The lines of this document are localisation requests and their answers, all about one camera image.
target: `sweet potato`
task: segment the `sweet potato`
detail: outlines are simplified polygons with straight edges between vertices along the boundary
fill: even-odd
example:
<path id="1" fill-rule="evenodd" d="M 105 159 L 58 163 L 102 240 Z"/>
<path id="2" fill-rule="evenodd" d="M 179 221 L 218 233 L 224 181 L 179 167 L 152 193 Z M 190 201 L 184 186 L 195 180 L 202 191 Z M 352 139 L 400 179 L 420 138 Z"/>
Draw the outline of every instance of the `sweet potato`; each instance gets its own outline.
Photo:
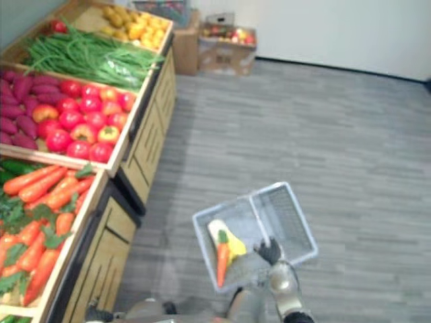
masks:
<path id="1" fill-rule="evenodd" d="M 6 116 L 10 119 L 15 119 L 25 113 L 20 106 L 12 106 L 10 104 L 3 104 L 0 106 L 0 116 Z"/>
<path id="2" fill-rule="evenodd" d="M 0 129 L 4 133 L 9 133 L 10 135 L 14 135 L 18 132 L 18 128 L 15 126 L 13 121 L 4 116 L 0 116 Z"/>
<path id="3" fill-rule="evenodd" d="M 38 149 L 36 142 L 30 137 L 27 137 L 23 133 L 16 133 L 14 136 L 12 136 L 11 139 L 12 139 L 12 143 L 15 146 L 28 148 L 28 149 Z"/>
<path id="4" fill-rule="evenodd" d="M 2 104 L 9 104 L 12 106 L 17 106 L 20 104 L 20 102 L 17 99 L 15 99 L 13 96 L 4 96 L 4 95 L 0 96 L 0 102 Z"/>
<path id="5" fill-rule="evenodd" d="M 26 116 L 32 116 L 33 110 L 35 109 L 35 107 L 38 106 L 39 101 L 32 96 L 28 96 L 27 98 L 22 100 L 22 103 L 26 107 Z"/>
<path id="6" fill-rule="evenodd" d="M 40 84 L 32 87 L 33 94 L 48 94 L 48 93 L 59 93 L 60 89 L 55 85 Z"/>
<path id="7" fill-rule="evenodd" d="M 33 77 L 22 76 L 13 81 L 13 96 L 19 102 L 28 96 L 33 86 Z"/>
<path id="8" fill-rule="evenodd" d="M 37 95 L 37 99 L 40 103 L 47 103 L 55 106 L 61 99 L 67 98 L 67 95 L 63 93 L 47 93 Z"/>
<path id="9" fill-rule="evenodd" d="M 0 143 L 5 143 L 7 145 L 11 145 L 12 139 L 7 133 L 0 131 Z"/>
<path id="10" fill-rule="evenodd" d="M 33 79 L 33 85 L 60 85 L 60 81 L 49 75 L 37 75 Z"/>
<path id="11" fill-rule="evenodd" d="M 35 140 L 38 137 L 38 126 L 29 116 L 17 117 L 16 124 L 31 139 Z"/>

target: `cardboard box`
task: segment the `cardboard box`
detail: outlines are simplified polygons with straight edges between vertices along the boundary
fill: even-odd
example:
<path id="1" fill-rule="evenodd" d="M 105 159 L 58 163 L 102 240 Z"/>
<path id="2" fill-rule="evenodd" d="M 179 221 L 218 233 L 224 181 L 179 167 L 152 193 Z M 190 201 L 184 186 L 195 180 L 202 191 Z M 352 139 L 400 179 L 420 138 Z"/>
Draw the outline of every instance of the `cardboard box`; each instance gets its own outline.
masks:
<path id="1" fill-rule="evenodd" d="M 223 34 L 218 37 L 204 36 L 204 24 L 199 36 L 199 70 L 211 71 L 227 75 L 249 75 L 256 57 L 256 32 L 251 28 L 240 28 L 243 32 L 254 38 L 252 44 L 240 43 L 236 38 L 231 40 L 236 27 L 223 28 Z"/>
<path id="2" fill-rule="evenodd" d="M 189 27 L 174 30 L 175 73 L 196 75 L 199 38 L 199 11 L 192 10 Z"/>

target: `cucumber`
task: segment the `cucumber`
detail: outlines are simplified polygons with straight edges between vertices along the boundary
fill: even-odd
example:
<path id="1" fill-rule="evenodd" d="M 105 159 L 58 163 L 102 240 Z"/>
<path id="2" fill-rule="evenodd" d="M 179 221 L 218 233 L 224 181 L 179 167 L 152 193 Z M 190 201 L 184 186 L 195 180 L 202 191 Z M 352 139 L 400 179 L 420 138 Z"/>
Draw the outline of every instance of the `cucumber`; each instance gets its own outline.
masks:
<path id="1" fill-rule="evenodd" d="M 0 171 L 0 184 L 5 184 L 8 180 L 11 180 L 12 178 L 16 177 L 16 175 L 12 174 L 11 172 L 7 170 L 1 170 Z"/>
<path id="2" fill-rule="evenodd" d="M 32 164 L 27 164 L 26 162 L 22 162 L 20 160 L 15 159 L 3 159 L 0 161 L 0 166 L 4 170 L 8 170 L 12 174 L 16 176 L 28 174 L 35 171 L 35 167 Z"/>

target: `baseboard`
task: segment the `baseboard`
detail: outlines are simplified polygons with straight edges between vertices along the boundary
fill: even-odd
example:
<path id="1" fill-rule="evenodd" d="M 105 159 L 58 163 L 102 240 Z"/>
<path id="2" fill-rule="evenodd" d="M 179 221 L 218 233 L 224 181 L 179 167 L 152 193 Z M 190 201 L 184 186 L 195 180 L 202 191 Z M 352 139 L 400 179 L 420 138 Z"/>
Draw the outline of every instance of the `baseboard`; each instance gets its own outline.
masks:
<path id="1" fill-rule="evenodd" d="M 368 75 L 375 75 L 375 76 L 383 76 L 383 77 L 390 77 L 391 79 L 400 79 L 402 81 L 408 81 L 408 82 L 414 82 L 419 84 L 426 84 L 430 81 L 418 81 L 417 79 L 409 79 L 408 77 L 400 77 L 396 75 L 389 75 L 389 74 L 383 74 L 383 73 L 375 73 L 375 72 L 369 72 L 369 71 L 362 71 L 360 69 L 347 69 L 345 67 L 334 67 L 329 65 L 322 65 L 322 64 L 313 64 L 313 63 L 303 63 L 298 61 L 286 61 L 283 59 L 268 59 L 267 57 L 256 57 L 259 61 L 269 61 L 269 62 L 276 62 L 276 63 L 289 63 L 289 64 L 297 64 L 297 65 L 306 65 L 306 66 L 313 66 L 313 67 L 321 67 L 324 69 L 336 69 L 338 71 L 345 71 L 345 72 L 352 72 L 352 73 L 361 73 L 361 74 L 368 74 Z"/>

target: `white plastic basket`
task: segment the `white plastic basket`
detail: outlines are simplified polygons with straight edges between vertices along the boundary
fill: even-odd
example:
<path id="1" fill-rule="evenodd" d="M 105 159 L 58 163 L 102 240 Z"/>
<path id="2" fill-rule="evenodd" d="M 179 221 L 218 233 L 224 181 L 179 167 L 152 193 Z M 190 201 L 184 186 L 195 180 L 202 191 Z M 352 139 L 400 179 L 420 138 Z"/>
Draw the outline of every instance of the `white plastic basket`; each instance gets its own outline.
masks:
<path id="1" fill-rule="evenodd" d="M 238 257 L 228 267 L 221 288 L 216 279 L 217 251 L 207 228 L 214 219 L 223 220 L 247 248 L 247 254 Z M 193 225 L 217 293 L 226 293 L 266 276 L 269 265 L 253 251 L 253 246 L 262 240 L 268 244 L 269 237 L 277 240 L 282 257 L 293 266 L 316 257 L 319 252 L 299 202 L 287 182 L 278 182 L 202 210 L 194 214 Z"/>

